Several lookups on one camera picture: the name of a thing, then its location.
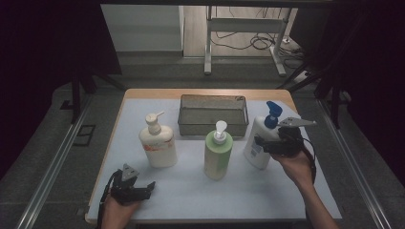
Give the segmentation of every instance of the wall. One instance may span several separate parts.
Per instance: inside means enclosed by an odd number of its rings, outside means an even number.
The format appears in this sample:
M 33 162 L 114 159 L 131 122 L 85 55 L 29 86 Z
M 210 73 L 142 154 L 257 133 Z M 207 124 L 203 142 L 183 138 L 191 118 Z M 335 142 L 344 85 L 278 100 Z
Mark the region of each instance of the wall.
M 117 52 L 182 51 L 183 6 L 101 8 Z

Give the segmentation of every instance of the lotion bottle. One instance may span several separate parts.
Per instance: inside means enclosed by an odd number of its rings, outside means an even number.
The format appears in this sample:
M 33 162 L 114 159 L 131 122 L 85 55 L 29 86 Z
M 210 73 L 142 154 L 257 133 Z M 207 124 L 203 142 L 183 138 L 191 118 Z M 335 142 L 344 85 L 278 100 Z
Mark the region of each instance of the lotion bottle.
M 152 167 L 170 167 L 177 163 L 177 154 L 173 130 L 168 126 L 160 126 L 159 114 L 148 114 L 145 121 L 148 127 L 139 132 L 143 150 Z
M 267 117 L 257 116 L 254 118 L 252 130 L 247 140 L 244 155 L 246 159 L 256 168 L 265 169 L 270 161 L 270 154 L 263 151 L 263 147 L 257 145 L 254 136 L 260 136 L 266 141 L 279 141 L 278 135 L 278 117 L 283 109 L 272 101 L 266 103 L 270 109 Z
M 218 121 L 217 130 L 210 132 L 205 138 L 203 170 L 208 177 L 215 180 L 225 176 L 232 151 L 233 139 L 225 131 L 226 127 L 226 122 Z

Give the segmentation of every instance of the blue pump cap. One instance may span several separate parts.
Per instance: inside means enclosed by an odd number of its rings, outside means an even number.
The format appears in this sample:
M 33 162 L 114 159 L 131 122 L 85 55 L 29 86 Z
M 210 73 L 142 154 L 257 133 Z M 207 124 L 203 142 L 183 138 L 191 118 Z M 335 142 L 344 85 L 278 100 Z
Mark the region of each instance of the blue pump cap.
M 269 129 L 274 129 L 278 124 L 278 117 L 283 112 L 283 108 L 272 101 L 268 101 L 266 104 L 270 109 L 270 114 L 265 119 L 265 126 Z

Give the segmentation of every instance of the gray floor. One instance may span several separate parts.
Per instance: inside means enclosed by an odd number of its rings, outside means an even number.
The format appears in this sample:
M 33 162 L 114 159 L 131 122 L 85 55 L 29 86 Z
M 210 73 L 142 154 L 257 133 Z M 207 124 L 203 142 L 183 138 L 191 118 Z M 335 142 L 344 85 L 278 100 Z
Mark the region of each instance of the gray floor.
M 112 77 L 130 88 L 229 88 L 274 89 L 283 82 L 268 58 L 215 58 L 213 74 L 203 74 L 203 60 L 178 56 L 119 55 L 123 75 Z M 87 147 L 72 146 L 58 173 L 33 228 L 94 228 L 84 220 L 96 177 L 110 134 L 116 121 L 123 92 L 95 77 L 98 90 L 90 95 L 90 108 L 82 125 L 96 125 Z M 328 124 L 328 116 L 312 95 L 315 84 L 294 93 L 299 115 L 316 120 L 316 128 L 307 128 L 318 159 L 343 216 L 341 228 L 378 228 L 371 206 L 360 192 L 348 162 Z M 70 85 L 54 92 L 53 105 L 18 160 L 0 182 L 0 228 L 14 228 L 30 203 L 71 128 L 72 112 L 60 110 L 71 100 Z M 372 144 L 352 122 L 344 105 L 340 107 L 339 131 L 373 190 L 392 228 L 405 228 L 405 191 Z M 221 225 L 141 225 L 140 228 L 286 228 L 279 223 Z

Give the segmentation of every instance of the hand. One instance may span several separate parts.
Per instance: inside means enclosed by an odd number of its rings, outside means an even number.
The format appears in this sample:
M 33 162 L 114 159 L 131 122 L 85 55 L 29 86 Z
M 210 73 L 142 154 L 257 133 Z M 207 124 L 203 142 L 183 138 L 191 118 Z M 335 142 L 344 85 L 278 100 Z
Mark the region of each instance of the hand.
M 104 202 L 104 215 L 102 218 L 102 229 L 122 229 L 124 228 L 134 212 L 140 207 L 140 201 L 129 205 L 119 204 L 110 194 Z
M 294 157 L 271 155 L 283 166 L 287 176 L 294 181 L 298 188 L 312 185 L 312 174 L 310 162 L 304 152 L 298 153 Z

